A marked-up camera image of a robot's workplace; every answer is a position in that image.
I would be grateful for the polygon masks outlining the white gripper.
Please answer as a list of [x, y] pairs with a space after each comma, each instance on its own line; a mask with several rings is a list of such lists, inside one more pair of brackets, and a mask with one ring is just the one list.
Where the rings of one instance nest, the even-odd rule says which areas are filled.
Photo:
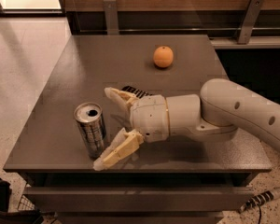
[[130, 123], [135, 130], [122, 128], [110, 146], [93, 163], [95, 171], [103, 171], [133, 154], [144, 140], [147, 143], [164, 141], [169, 136], [169, 118], [166, 99], [161, 95], [144, 96], [112, 87], [105, 88], [105, 95], [125, 112], [130, 111]]

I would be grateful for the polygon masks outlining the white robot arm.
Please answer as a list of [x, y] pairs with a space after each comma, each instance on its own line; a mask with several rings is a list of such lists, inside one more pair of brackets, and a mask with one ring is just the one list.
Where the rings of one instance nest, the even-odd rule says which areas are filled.
[[93, 163], [106, 170], [147, 142], [186, 136], [198, 142], [224, 141], [238, 129], [253, 134], [280, 153], [280, 105], [227, 79], [205, 82], [198, 95], [139, 96], [106, 88], [105, 95], [129, 115], [132, 129], [120, 130]]

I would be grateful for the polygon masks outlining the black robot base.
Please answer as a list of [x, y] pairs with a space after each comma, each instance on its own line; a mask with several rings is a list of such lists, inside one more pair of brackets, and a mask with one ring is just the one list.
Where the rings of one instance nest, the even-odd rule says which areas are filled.
[[41, 224], [44, 220], [39, 211], [9, 212], [10, 184], [0, 178], [0, 224]]

